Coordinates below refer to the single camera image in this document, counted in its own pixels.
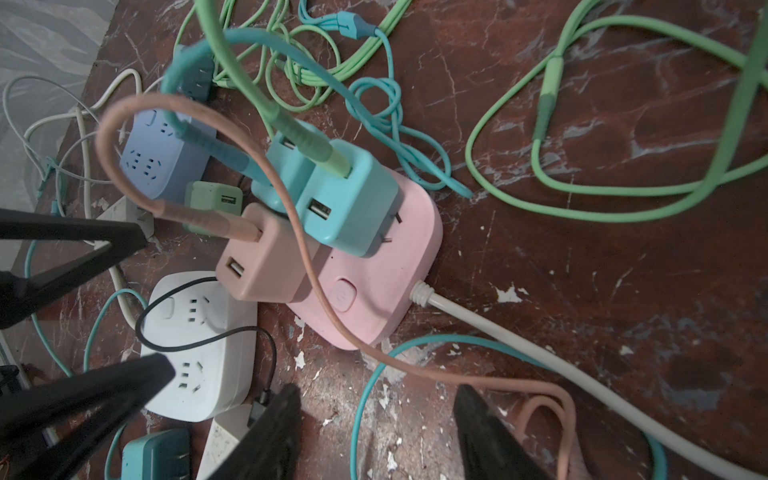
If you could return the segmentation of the blue power socket cube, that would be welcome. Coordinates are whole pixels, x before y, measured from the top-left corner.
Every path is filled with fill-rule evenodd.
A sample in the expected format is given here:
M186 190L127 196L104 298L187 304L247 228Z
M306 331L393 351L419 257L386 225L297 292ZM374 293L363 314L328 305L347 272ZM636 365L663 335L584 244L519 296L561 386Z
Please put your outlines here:
M146 110L134 118L119 165L148 198L183 203L187 185L202 179L209 158L175 135L164 111Z

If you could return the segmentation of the pink power socket cube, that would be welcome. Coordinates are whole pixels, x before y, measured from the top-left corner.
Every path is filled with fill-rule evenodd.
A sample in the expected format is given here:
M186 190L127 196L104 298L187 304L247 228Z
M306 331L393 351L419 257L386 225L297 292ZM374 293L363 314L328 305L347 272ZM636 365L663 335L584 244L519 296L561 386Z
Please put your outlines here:
M424 280L438 254L443 225L425 189L388 171L402 202L374 255L363 258L321 246L313 259L319 281L341 322L360 340L375 345L405 317L410 292Z

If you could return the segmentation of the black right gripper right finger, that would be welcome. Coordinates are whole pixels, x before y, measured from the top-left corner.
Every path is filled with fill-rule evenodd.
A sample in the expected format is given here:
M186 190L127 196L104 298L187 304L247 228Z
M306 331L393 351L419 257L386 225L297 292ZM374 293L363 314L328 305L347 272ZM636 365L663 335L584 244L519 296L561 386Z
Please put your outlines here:
M453 415L466 479L550 479L472 386L458 387Z

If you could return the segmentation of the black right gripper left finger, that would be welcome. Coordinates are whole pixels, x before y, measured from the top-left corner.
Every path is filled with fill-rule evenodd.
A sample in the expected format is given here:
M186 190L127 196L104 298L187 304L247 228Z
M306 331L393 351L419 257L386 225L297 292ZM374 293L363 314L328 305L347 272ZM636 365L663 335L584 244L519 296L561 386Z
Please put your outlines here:
M293 479L300 440L300 388L287 384L213 471L211 479Z

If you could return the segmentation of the pink charger plug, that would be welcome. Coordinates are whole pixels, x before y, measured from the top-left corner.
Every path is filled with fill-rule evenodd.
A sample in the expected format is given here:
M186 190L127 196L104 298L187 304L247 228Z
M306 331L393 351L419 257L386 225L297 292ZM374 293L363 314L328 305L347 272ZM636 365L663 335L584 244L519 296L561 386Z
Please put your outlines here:
M230 240L215 276L240 301L290 303L306 277L291 223L259 203L245 207L243 217L262 231L257 242Z

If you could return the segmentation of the white power socket cube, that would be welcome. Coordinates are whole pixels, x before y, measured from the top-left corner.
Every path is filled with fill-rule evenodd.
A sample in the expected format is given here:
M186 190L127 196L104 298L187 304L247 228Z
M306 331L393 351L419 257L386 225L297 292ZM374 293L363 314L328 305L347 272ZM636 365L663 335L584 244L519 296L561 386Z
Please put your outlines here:
M182 346L258 323L258 304L240 301L218 281L172 295L146 317L142 332L162 346ZM243 332L166 355L175 377L146 405L154 414L186 422L210 419L241 404L250 390L257 345Z

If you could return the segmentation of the white charger plug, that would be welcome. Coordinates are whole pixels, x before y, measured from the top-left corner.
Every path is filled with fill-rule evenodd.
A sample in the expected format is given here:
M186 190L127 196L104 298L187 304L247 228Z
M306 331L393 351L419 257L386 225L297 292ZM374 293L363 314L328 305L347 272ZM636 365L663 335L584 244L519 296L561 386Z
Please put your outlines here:
M97 217L100 221L128 222L138 225L145 238L154 235L155 225L153 215L137 206L126 196L121 197L105 212Z
M243 404L213 418L196 476L197 480L209 479L234 451L248 432L251 409L251 404Z

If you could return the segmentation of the teal charger plug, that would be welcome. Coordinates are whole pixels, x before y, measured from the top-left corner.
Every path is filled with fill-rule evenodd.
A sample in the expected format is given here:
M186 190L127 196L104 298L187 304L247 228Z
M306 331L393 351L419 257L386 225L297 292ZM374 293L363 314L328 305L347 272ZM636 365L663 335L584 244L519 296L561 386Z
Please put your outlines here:
M122 453L121 479L190 479L190 435L176 428L129 442Z

